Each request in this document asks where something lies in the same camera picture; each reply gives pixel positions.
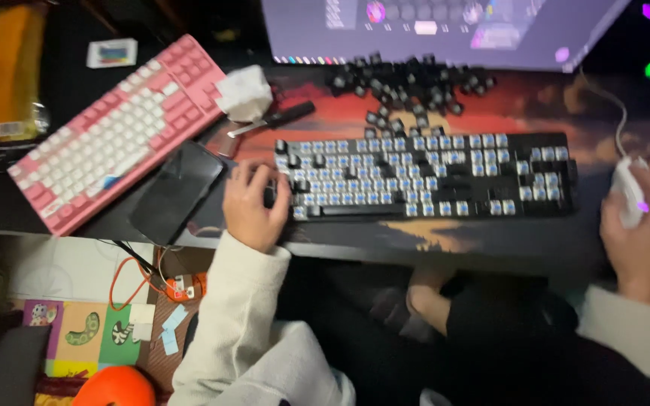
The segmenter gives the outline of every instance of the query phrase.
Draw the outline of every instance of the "black desk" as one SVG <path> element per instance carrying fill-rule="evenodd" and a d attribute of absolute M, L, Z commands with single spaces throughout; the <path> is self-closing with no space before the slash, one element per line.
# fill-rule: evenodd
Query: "black desk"
<path fill-rule="evenodd" d="M 103 39 L 109 39 L 106 30 L 76 4 L 62 4 L 50 14 L 43 50 L 41 98 L 50 109 L 52 128 L 65 124 L 135 70 L 134 67 L 86 68 L 87 44 Z M 145 62 L 163 48 L 161 44 L 141 43 L 138 60 Z M 210 50 L 210 53 L 225 71 L 253 63 L 269 63 L 263 56 L 258 59 L 244 52 Z M 320 71 L 313 67 L 276 68 L 269 73 L 279 78 L 298 75 L 315 78 L 314 81 L 322 78 Z M 302 256 L 401 264 L 447 262 L 469 269 L 574 279 L 588 277 L 603 267 L 605 259 L 597 232 L 598 212 L 609 187 L 612 166 L 617 161 L 612 137 L 620 111 L 584 90 L 582 80 L 574 80 L 574 77 L 504 73 L 500 79 L 500 85 L 488 97 L 466 99 L 466 114 L 450 121 L 451 126 L 471 132 L 508 132 L 511 127 L 566 132 L 581 174 L 582 209 L 577 215 L 548 220 L 307 224 L 288 230 L 289 242 L 285 246 Z M 600 83 L 618 94 L 628 106 L 626 139 L 629 149 L 650 151 L 650 84 L 635 79 L 611 79 Z M 198 140 L 206 142 L 219 134 L 221 126 L 227 125 L 220 122 L 203 132 Z M 364 121 L 354 125 L 362 128 Z M 129 225 L 127 217 L 151 180 L 152 174 L 74 235 L 147 242 Z M 213 191 L 193 217 L 190 229 L 206 227 L 200 233 L 202 237 L 185 230 L 177 245 L 216 246 L 223 226 L 222 186 Z M 0 174 L 0 233 L 47 232 L 11 179 Z"/>

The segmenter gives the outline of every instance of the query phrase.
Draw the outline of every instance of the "pile of black keycaps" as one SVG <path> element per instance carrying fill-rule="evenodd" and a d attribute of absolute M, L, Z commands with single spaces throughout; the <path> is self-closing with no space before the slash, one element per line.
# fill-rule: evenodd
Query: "pile of black keycaps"
<path fill-rule="evenodd" d="M 494 86 L 495 78 L 485 69 L 447 67 L 436 63 L 432 53 L 423 55 L 422 61 L 413 56 L 402 63 L 383 62 L 378 52 L 370 55 L 370 63 L 358 56 L 342 65 L 330 81 L 335 97 L 348 92 L 366 97 L 369 89 L 381 108 L 406 110 L 417 120 L 423 116 L 427 120 L 428 111 L 461 115 L 463 105 L 456 99 L 456 90 L 463 95 L 483 96 Z M 368 122 L 380 127 L 375 114 L 368 116 Z"/>

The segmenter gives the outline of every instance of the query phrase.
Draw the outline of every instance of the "white sweater sleeve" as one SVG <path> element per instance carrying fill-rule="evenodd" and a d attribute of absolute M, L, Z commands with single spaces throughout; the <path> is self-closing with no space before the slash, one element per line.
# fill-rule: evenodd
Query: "white sweater sleeve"
<path fill-rule="evenodd" d="M 277 294 L 290 253 L 276 247 L 262 254 L 222 234 L 207 272 L 207 293 L 187 355 L 172 378 L 169 404 L 213 400 L 269 350 Z"/>
<path fill-rule="evenodd" d="M 579 334 L 618 351 L 650 377 L 650 305 L 591 285 Z"/>

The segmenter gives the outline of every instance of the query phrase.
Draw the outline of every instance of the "monitor screen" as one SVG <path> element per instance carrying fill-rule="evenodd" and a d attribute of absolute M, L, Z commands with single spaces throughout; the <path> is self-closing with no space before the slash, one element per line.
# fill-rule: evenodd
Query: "monitor screen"
<path fill-rule="evenodd" d="M 342 64 L 434 53 L 440 63 L 571 72 L 629 0 L 262 0 L 273 59 Z"/>

